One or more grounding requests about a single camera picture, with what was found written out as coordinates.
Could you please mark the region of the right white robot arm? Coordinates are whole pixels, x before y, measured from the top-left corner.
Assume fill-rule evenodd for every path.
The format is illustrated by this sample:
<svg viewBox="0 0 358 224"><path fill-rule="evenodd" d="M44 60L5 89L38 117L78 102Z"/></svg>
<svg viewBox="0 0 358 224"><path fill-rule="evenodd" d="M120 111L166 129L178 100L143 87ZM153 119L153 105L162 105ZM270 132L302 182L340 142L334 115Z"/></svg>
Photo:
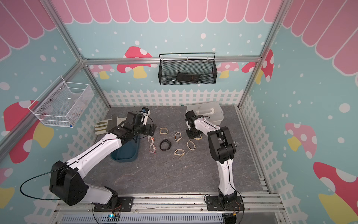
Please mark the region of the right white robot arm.
<svg viewBox="0 0 358 224"><path fill-rule="evenodd" d="M233 159L236 146L227 127L212 124L203 115L196 115L194 111L186 113L186 134L194 139L204 134L208 138L211 157L216 161L219 172L219 202L222 207L228 207L237 199L237 190L234 187Z"/></svg>

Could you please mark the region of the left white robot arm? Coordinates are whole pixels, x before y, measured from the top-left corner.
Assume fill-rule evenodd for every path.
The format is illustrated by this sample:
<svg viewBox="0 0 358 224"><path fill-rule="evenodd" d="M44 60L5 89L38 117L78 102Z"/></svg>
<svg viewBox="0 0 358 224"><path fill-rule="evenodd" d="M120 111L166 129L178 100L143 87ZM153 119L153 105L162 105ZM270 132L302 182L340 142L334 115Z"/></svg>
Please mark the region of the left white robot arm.
<svg viewBox="0 0 358 224"><path fill-rule="evenodd" d="M86 184L84 178L112 152L138 141L140 135L153 136L156 126L148 124L150 110L143 107L139 113L129 112L126 120L113 127L96 144L67 162L52 166L49 190L67 205L94 203L113 210L118 207L118 193L109 187Z"/></svg>

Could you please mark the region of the translucent white storage box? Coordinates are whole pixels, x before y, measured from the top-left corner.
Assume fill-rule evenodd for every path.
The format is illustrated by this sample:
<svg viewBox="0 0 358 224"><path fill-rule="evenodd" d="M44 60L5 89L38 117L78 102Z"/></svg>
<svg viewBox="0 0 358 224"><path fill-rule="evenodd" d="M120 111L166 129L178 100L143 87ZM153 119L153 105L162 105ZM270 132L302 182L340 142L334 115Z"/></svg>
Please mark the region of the translucent white storage box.
<svg viewBox="0 0 358 224"><path fill-rule="evenodd" d="M223 110L218 102L207 102L194 105L188 105L186 113L194 111L195 115L203 115L208 118L208 121L213 125L220 126L224 119Z"/></svg>

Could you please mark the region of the black watch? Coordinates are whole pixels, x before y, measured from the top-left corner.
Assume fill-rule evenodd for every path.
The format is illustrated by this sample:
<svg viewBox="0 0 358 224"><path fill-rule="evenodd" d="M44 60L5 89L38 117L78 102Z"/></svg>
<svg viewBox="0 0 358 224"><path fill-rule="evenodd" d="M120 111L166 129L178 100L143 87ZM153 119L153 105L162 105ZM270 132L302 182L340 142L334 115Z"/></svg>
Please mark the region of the black watch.
<svg viewBox="0 0 358 224"><path fill-rule="evenodd" d="M168 139L164 139L159 145L160 150L164 152L168 151L171 147L172 143Z"/></svg>

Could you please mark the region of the teal plastic tray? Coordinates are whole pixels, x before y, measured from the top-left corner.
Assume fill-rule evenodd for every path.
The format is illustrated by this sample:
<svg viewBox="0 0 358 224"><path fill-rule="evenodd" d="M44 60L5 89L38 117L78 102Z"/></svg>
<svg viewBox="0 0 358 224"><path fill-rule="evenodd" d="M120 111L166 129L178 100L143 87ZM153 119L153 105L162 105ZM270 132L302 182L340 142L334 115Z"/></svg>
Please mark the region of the teal plastic tray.
<svg viewBox="0 0 358 224"><path fill-rule="evenodd" d="M120 163L133 162L138 157L140 139L136 137L134 140L127 142L124 146L111 153L111 159Z"/></svg>

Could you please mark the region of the beige work glove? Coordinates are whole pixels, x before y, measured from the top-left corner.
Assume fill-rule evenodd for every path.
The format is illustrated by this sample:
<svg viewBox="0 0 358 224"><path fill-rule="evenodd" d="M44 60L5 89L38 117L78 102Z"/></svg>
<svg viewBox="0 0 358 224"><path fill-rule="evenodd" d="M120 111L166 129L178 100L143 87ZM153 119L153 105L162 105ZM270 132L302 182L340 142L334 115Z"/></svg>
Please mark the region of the beige work glove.
<svg viewBox="0 0 358 224"><path fill-rule="evenodd" d="M102 121L99 121L95 124L94 132L96 135L102 135L108 133L110 130L112 130L114 127L119 125L121 122L125 121L125 118L119 118L117 116L112 116L111 119L105 119Z"/></svg>

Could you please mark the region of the black item in basket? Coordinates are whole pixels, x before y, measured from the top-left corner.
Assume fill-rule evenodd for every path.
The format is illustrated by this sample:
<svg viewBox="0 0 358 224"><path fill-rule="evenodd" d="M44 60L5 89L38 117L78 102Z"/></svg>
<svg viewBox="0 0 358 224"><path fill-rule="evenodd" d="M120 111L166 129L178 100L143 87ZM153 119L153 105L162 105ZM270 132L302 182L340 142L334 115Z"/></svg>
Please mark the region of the black item in basket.
<svg viewBox="0 0 358 224"><path fill-rule="evenodd" d="M178 82L198 83L199 78L200 75L191 73L178 72L176 75L176 80Z"/></svg>

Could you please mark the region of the green circuit board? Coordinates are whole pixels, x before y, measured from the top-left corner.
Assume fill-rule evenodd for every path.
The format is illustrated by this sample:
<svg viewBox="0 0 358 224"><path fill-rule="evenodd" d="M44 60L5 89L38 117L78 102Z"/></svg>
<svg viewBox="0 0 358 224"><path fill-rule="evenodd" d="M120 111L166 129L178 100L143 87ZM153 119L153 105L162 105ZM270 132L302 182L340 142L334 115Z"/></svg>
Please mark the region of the green circuit board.
<svg viewBox="0 0 358 224"><path fill-rule="evenodd" d="M107 216L106 221L107 222L118 222L120 218L120 215L110 214Z"/></svg>

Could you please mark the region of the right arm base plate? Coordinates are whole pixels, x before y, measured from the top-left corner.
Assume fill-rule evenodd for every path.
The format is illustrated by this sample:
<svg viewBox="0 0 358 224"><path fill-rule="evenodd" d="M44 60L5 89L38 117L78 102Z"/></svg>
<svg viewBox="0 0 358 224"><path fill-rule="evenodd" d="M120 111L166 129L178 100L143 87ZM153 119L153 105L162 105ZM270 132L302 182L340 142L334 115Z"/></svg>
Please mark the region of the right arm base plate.
<svg viewBox="0 0 358 224"><path fill-rule="evenodd" d="M242 197L239 195L229 197L205 195L204 202L208 211L245 211Z"/></svg>

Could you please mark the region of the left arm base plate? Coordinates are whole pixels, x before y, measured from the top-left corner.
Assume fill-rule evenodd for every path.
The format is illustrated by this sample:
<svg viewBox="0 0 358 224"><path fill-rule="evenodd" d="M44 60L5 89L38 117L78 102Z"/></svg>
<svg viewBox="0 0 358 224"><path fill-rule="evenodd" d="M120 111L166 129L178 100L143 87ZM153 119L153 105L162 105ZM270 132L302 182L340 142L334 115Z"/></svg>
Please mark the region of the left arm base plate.
<svg viewBox="0 0 358 224"><path fill-rule="evenodd" d="M94 212L130 212L134 197L115 197L107 204L96 203Z"/></svg>

